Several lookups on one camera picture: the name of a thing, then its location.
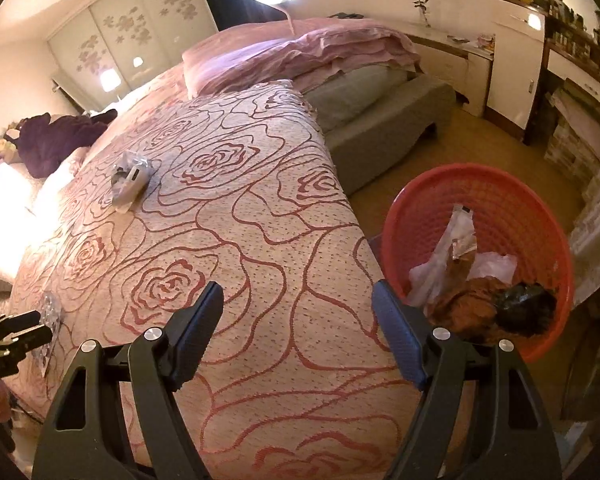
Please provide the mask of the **brown wrapper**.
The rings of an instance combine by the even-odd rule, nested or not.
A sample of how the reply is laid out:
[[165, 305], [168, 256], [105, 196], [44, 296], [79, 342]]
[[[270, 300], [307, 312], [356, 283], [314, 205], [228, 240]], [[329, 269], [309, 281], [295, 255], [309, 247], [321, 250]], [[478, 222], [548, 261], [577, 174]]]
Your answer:
[[460, 339], [495, 344], [507, 335], [495, 321], [495, 300], [508, 286], [497, 278], [474, 278], [449, 288], [427, 307], [428, 321]]

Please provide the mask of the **cat print plastic wrapper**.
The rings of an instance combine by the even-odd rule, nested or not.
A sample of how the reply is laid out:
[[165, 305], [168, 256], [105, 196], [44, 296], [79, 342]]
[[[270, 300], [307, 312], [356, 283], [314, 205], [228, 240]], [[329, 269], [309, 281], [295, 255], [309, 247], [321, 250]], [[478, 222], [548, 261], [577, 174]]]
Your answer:
[[153, 174], [154, 167], [146, 157], [124, 152], [111, 176], [111, 206], [114, 210], [120, 214], [128, 212]]

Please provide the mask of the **white tissue trash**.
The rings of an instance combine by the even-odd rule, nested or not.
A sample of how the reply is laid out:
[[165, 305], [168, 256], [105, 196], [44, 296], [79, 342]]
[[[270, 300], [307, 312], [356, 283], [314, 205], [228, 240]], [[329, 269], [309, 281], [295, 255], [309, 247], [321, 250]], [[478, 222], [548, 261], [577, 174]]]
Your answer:
[[475, 256], [468, 280], [475, 278], [496, 278], [504, 284], [513, 283], [518, 260], [513, 255], [500, 255], [497, 252], [482, 252]]

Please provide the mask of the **red plastic trash basket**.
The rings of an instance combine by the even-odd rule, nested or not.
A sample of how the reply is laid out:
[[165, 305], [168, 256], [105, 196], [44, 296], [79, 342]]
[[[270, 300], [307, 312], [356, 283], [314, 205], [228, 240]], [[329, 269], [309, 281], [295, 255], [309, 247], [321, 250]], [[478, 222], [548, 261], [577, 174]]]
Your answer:
[[518, 344], [526, 362], [542, 358], [558, 341], [573, 305], [571, 252], [550, 208], [511, 174], [489, 166], [452, 164], [408, 182], [394, 199], [381, 233], [385, 278], [405, 299], [411, 291], [408, 271], [430, 258], [456, 205], [474, 212], [479, 252], [516, 257], [515, 283], [539, 283], [554, 292], [557, 304], [548, 329]]

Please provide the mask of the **black crumpled bag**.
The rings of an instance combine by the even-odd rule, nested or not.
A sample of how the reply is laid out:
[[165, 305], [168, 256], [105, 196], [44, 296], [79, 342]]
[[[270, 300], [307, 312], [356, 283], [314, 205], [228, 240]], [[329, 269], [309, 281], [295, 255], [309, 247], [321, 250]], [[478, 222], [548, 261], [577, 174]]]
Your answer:
[[544, 334], [553, 322], [557, 298], [539, 283], [518, 284], [494, 296], [495, 323], [506, 332], [532, 337]]

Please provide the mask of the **clear plastic wrapper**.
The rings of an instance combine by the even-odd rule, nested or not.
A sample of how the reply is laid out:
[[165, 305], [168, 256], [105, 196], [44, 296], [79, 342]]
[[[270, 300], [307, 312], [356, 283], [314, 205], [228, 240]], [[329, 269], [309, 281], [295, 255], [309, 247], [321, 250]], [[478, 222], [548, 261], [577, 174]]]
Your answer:
[[450, 220], [429, 260], [408, 271], [411, 290], [406, 302], [416, 308], [431, 304], [442, 292], [448, 266], [465, 256], [471, 264], [476, 251], [474, 212], [466, 206], [455, 204]]

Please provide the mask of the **dark purple garment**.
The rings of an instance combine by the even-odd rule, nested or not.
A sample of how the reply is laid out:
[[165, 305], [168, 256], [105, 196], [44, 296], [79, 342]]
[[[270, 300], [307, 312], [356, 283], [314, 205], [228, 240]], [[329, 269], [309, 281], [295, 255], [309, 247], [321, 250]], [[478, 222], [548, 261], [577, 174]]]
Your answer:
[[92, 146], [117, 117], [116, 110], [107, 110], [93, 117], [64, 115], [53, 120], [45, 113], [23, 119], [15, 146], [30, 176], [44, 179], [75, 150]]

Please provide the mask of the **rose pattern bedspread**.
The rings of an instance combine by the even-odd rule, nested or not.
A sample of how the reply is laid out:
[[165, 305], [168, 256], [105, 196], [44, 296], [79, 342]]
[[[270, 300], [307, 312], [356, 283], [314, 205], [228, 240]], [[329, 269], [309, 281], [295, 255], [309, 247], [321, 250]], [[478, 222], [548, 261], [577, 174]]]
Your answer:
[[[154, 167], [111, 206], [126, 151]], [[125, 344], [209, 282], [223, 315], [176, 400], [217, 479], [379, 479], [419, 401], [372, 310], [380, 266], [306, 101], [288, 82], [191, 99], [181, 67], [146, 84], [67, 181], [48, 179], [10, 308], [61, 306], [47, 368], [8, 386], [45, 415], [79, 345]]]

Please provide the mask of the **dresser with mirror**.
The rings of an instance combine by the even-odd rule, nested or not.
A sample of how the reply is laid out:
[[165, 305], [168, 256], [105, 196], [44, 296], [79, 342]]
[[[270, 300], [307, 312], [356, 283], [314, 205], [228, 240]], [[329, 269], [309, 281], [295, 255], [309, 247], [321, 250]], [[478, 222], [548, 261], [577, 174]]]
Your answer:
[[545, 18], [541, 73], [524, 144], [579, 187], [600, 170], [600, 7], [595, 0], [504, 0]]

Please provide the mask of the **grey bed end bench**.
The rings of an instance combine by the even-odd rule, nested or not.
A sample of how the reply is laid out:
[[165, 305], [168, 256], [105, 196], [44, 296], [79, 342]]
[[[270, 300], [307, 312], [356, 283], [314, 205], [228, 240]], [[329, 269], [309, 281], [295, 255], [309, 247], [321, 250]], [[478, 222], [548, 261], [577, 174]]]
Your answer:
[[456, 105], [447, 82], [379, 65], [332, 77], [304, 97], [348, 195], [396, 166], [425, 133], [449, 127]]

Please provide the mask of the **white sliding wardrobe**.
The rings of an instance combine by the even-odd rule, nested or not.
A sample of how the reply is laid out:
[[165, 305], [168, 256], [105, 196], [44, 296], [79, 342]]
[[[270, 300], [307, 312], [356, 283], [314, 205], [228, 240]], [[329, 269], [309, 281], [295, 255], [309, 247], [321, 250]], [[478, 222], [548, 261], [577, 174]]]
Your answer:
[[103, 110], [217, 31], [207, 0], [95, 0], [48, 40], [52, 81], [81, 110]]

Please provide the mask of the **white low cabinet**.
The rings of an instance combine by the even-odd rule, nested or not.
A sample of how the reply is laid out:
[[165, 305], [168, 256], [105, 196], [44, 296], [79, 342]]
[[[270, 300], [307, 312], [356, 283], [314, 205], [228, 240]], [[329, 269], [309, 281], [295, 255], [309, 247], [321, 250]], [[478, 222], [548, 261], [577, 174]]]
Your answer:
[[477, 40], [454, 40], [447, 32], [410, 22], [382, 20], [404, 32], [416, 44], [425, 73], [450, 84], [463, 96], [463, 108], [482, 117], [490, 88], [494, 54], [479, 48]]

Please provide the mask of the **white tall cabinet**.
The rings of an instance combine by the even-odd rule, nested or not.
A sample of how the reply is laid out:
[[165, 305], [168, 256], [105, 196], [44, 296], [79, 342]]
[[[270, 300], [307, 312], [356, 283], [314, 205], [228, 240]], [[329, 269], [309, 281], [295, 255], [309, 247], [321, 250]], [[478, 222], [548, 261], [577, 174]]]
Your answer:
[[494, 57], [486, 118], [522, 141], [539, 83], [545, 18], [528, 6], [493, 0]]

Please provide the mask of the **folded pink quilt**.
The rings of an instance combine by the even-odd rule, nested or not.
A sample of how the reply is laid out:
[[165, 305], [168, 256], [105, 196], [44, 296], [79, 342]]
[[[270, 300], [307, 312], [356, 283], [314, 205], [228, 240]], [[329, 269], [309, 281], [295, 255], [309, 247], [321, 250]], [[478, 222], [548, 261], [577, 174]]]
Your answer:
[[182, 54], [192, 98], [289, 79], [300, 91], [370, 65], [411, 70], [420, 62], [404, 32], [371, 18], [306, 18], [221, 30]]

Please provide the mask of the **rose in vase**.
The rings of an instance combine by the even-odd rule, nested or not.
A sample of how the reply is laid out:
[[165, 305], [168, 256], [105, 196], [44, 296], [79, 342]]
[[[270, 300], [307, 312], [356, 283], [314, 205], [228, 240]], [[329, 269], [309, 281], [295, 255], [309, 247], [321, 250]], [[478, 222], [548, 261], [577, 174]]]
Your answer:
[[413, 0], [414, 8], [418, 11], [422, 24], [430, 28], [431, 24], [428, 18], [428, 2], [429, 0]]

